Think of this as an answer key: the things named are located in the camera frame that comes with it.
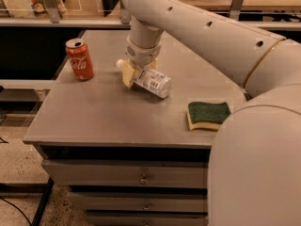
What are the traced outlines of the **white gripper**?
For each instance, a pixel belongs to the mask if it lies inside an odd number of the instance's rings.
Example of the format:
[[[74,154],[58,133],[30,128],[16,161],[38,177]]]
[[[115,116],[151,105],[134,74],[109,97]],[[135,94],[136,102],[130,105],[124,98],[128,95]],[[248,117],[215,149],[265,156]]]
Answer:
[[[136,78],[141,74],[142,70],[148,66],[154,70],[157,68],[157,57],[161,50],[161,43],[151,48],[143,48],[135,45],[130,37],[127,37],[126,55],[131,61],[123,60],[121,65],[122,82],[130,89]]]

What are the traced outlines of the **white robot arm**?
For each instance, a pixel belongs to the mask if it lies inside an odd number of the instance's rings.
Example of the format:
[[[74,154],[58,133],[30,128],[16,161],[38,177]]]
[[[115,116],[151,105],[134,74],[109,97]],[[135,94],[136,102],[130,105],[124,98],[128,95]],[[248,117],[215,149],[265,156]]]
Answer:
[[[122,2],[135,64],[153,62],[165,30],[252,97],[214,138],[209,226],[301,226],[299,43],[180,0]]]

